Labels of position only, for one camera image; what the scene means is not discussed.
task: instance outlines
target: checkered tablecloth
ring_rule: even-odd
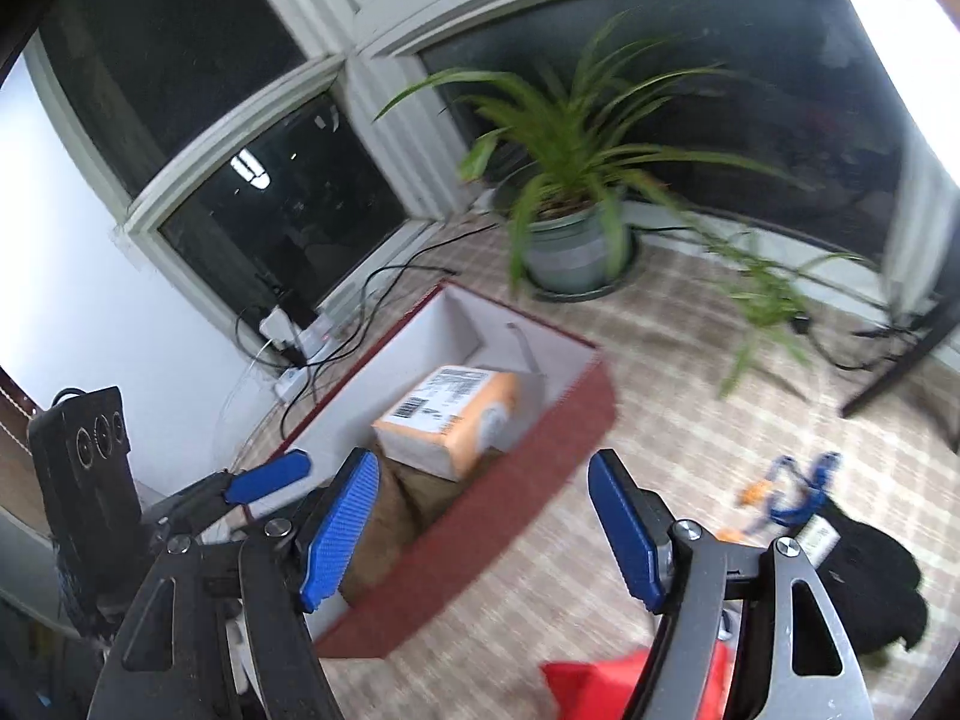
[[[437,240],[472,224],[480,225],[466,221]],[[505,244],[496,229],[419,262],[451,266],[464,284],[506,299]],[[864,668],[877,720],[907,720],[960,638],[960,461],[928,413],[952,422],[960,376],[927,362],[863,415],[843,420],[837,407],[863,386],[862,374],[842,378],[819,359],[807,370],[770,350],[761,357],[762,370],[719,401],[717,383],[744,331],[728,300],[709,284],[721,269],[652,246],[641,265],[636,278],[607,298],[520,303],[603,346],[619,410],[605,443],[678,517],[712,530],[743,527],[752,514],[734,509],[736,493],[760,478],[775,456],[808,461],[826,450],[842,453],[834,499],[851,517],[899,538],[923,570],[930,609],[923,642],[909,653],[895,645]],[[434,281],[419,271],[403,279],[371,339]],[[855,317],[821,306],[814,314],[823,342],[838,355],[864,352],[846,335],[858,326]],[[320,389],[346,369],[325,373]],[[311,405],[305,399],[290,424]],[[242,466],[265,460],[280,443],[277,421],[274,413],[258,428]],[[546,720],[556,707],[539,662],[617,658],[649,644],[653,631],[653,618],[627,594],[617,571],[587,497],[583,466],[488,571],[390,658],[323,666],[351,719]]]

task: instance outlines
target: plant pot saucer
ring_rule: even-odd
[[[631,230],[630,234],[630,256],[627,258],[627,264],[613,281],[603,287],[597,287],[595,290],[589,290],[585,293],[555,293],[541,287],[536,281],[531,279],[530,274],[525,272],[523,278],[530,285],[531,295],[534,300],[541,300],[545,303],[581,303],[584,300],[593,300],[594,298],[603,298],[619,290],[622,286],[629,283],[640,272],[640,233],[637,230]]]

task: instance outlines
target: red cloth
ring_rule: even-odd
[[[647,661],[647,650],[619,661],[596,664],[541,664],[541,671],[560,705],[558,720],[621,720]],[[727,703],[730,650],[717,642],[707,689],[697,720],[720,720]]]

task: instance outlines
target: open box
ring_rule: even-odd
[[[371,423],[440,365],[520,377],[505,452],[403,554],[381,584],[322,633],[323,658],[382,658],[464,590],[536,517],[616,418],[613,385],[589,341],[455,282],[436,285],[278,447],[310,455],[310,475],[251,506],[254,517],[333,476]]]

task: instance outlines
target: bright light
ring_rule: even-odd
[[[960,186],[960,30],[936,0],[851,0],[918,129]]]
[[[270,186],[270,175],[246,148],[240,149],[240,153],[230,161],[230,166],[244,181],[257,189],[264,190]]]

